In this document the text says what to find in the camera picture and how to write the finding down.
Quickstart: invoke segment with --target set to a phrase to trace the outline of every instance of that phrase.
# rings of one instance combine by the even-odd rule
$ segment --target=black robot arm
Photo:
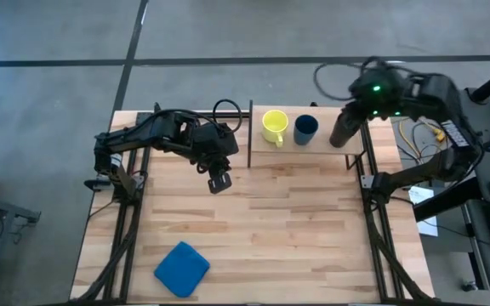
[[[207,122],[201,124],[200,118]],[[100,133],[95,137],[94,169],[109,177],[115,186],[115,197],[134,197],[138,194],[135,192],[138,183],[122,167],[122,153],[151,146],[183,156],[191,165],[197,165],[199,173],[209,172],[209,190],[216,194],[231,187],[227,173],[231,168],[226,157],[238,152],[234,132],[225,123],[218,123],[195,111],[161,110],[156,104],[155,112],[136,126]]]
[[[367,68],[370,62],[375,66]],[[372,58],[361,69],[361,75],[350,85],[354,101],[347,104],[335,123],[330,143],[345,145],[366,120],[389,116],[409,116],[417,121],[421,116],[432,119],[444,130],[452,147],[443,150],[417,167],[398,173],[377,173],[365,178],[371,200],[387,203],[397,188],[429,179],[456,181],[463,179],[477,163],[482,147],[470,124],[464,118],[459,91],[447,76],[410,72],[401,76],[399,67]]]

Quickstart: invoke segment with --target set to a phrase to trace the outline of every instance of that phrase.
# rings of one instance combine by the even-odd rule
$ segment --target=concrete floor
[[[0,60],[124,59],[140,0],[0,0]],[[490,0],[150,0],[136,58],[489,55]],[[490,62],[412,63],[461,87],[490,77]],[[135,67],[124,110],[210,109],[217,99],[338,105],[313,87],[314,65]],[[42,210],[8,245],[0,305],[65,301],[92,194],[93,136],[106,130],[122,67],[0,68],[0,198]],[[356,71],[322,72],[345,95]],[[421,140],[427,144],[429,135]],[[433,280],[453,277],[436,255]],[[472,303],[438,286],[444,300]]]

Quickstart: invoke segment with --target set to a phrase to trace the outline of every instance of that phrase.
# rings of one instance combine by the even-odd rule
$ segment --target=white paper
[[[409,200],[411,200],[413,204],[422,202],[426,199],[431,198],[432,196],[434,196],[434,190],[429,190],[426,188],[421,188],[416,186],[412,187],[409,190]],[[417,228],[419,229],[419,233],[437,237],[438,228],[436,227],[437,225],[436,217],[427,218],[425,221],[421,221],[417,223]]]

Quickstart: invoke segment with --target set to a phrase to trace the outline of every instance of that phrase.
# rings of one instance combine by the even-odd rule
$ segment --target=mug handle
[[[277,133],[276,147],[277,148],[282,147],[282,135],[280,133]]]

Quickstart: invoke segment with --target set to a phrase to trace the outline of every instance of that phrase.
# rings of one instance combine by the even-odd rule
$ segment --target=wooden table
[[[136,114],[118,111],[111,128],[133,126]],[[370,130],[379,171],[400,170],[390,123],[371,122]],[[240,152],[230,156],[233,186],[218,195],[209,193],[207,174],[197,174],[187,160],[151,151],[128,302],[378,302],[356,169],[348,171],[343,156],[277,153],[253,153],[254,164],[247,169],[248,124],[236,138]],[[100,192],[92,210],[110,199],[111,192]],[[105,266],[117,210],[118,205],[109,207],[88,223],[72,298]],[[413,209],[392,201],[387,210],[398,259],[433,296]],[[153,275],[180,241],[211,263],[187,299],[176,298]],[[389,280],[386,262],[384,270]]]

